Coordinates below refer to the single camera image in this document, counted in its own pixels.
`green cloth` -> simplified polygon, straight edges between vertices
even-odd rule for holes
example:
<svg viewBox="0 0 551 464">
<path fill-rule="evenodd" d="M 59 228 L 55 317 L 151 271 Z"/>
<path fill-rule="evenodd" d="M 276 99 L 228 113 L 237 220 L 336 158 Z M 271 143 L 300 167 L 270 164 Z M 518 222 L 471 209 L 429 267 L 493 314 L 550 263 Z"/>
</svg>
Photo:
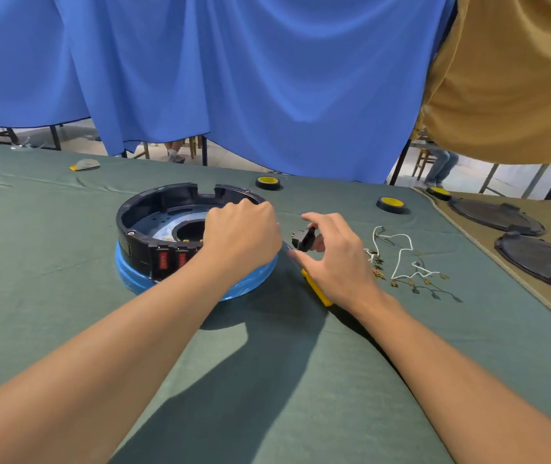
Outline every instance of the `green cloth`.
<svg viewBox="0 0 551 464">
<path fill-rule="evenodd" d="M 222 183 L 271 201 L 287 238 L 305 211 L 341 213 L 368 247 L 377 225 L 409 234 L 425 265 L 450 276 L 436 285 L 462 303 L 423 285 L 418 295 L 381 286 L 551 417 L 551 313 L 422 195 L 294 176 L 269 192 L 253 172 L 98 160 L 73 172 L 75 154 L 0 145 L 0 385 L 131 298 L 114 263 L 125 200 L 175 182 L 201 192 Z M 410 214 L 379 210 L 382 196 Z M 399 248 L 379 244 L 388 276 Z M 403 256 L 405 273 L 413 260 Z M 254 292 L 215 308 L 130 436 L 115 464 L 451 462 L 387 360 L 326 312 L 287 257 Z"/>
</svg>

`brown fabric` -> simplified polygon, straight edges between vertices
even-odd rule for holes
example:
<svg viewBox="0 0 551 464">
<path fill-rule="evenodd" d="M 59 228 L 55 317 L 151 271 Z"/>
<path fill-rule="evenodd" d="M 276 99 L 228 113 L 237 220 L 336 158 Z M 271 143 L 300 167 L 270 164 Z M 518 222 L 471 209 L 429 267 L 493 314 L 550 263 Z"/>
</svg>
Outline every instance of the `brown fabric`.
<svg viewBox="0 0 551 464">
<path fill-rule="evenodd" d="M 459 192 L 451 193 L 454 197 L 473 198 L 476 200 L 483 200 L 485 202 L 492 203 L 511 203 L 516 205 L 527 215 L 540 221 L 547 230 L 547 233 L 542 236 L 544 241 L 551 242 L 551 200 L 522 200 L 520 198 L 507 198 L 507 197 L 495 197 L 494 195 L 481 195 L 481 194 L 462 194 Z M 445 212 L 457 225 L 464 229 L 473 239 L 478 241 L 480 245 L 490 250 L 493 254 L 500 259 L 505 260 L 496 249 L 494 249 L 494 242 L 503 234 L 502 231 L 492 229 L 491 227 L 480 225 L 475 221 L 465 218 L 457 214 L 452 210 L 447 202 L 442 202 L 437 198 L 433 199 L 437 206 Z M 551 286 L 544 283 L 541 280 L 536 279 L 534 276 L 529 275 L 527 272 L 520 270 L 517 266 L 510 264 L 505 260 L 505 263 L 516 272 L 527 284 L 543 296 L 551 304 Z"/>
<path fill-rule="evenodd" d="M 458 0 L 416 130 L 471 158 L 551 163 L 551 0 Z"/>
</svg>

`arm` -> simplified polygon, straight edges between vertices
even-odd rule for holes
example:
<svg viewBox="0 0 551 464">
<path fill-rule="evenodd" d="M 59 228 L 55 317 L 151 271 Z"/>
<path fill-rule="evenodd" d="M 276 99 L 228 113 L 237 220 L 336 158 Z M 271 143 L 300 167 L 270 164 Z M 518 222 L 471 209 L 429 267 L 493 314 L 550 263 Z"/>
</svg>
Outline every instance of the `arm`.
<svg viewBox="0 0 551 464">
<path fill-rule="evenodd" d="M 389 355 L 458 464 L 551 462 L 551 420 L 409 316 L 380 290 L 361 240 L 340 215 L 309 213 L 318 262 L 294 252 L 329 299 L 349 310 Z"/>
<path fill-rule="evenodd" d="M 211 210 L 181 270 L 0 387 L 0 464 L 108 462 L 219 299 L 280 247 L 270 204 Z"/>
</svg>

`black round cover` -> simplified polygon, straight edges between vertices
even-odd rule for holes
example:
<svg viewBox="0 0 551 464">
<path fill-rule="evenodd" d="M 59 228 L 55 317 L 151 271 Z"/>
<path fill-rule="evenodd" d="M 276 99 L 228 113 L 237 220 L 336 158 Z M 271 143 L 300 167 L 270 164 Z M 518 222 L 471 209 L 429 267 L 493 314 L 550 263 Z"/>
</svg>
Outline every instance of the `black round cover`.
<svg viewBox="0 0 551 464">
<path fill-rule="evenodd" d="M 494 247 L 512 264 L 551 285 L 551 244 L 512 232 L 498 238 Z"/>
<path fill-rule="evenodd" d="M 497 205 L 469 198 L 452 198 L 449 206 L 463 217 L 501 231 L 516 231 L 524 236 L 541 236 L 546 232 L 538 220 L 509 203 Z"/>
</svg>

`hole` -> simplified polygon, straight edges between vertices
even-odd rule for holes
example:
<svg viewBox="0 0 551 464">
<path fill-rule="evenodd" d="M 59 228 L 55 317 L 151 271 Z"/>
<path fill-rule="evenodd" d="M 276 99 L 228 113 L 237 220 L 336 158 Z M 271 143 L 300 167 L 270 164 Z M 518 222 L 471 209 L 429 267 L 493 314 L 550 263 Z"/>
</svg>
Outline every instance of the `hole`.
<svg viewBox="0 0 551 464">
<path fill-rule="evenodd" d="M 178 241 L 189 240 L 191 242 L 200 242 L 204 235 L 204 220 L 195 219 L 194 221 L 186 221 L 177 226 L 173 232 L 173 236 Z"/>
</svg>

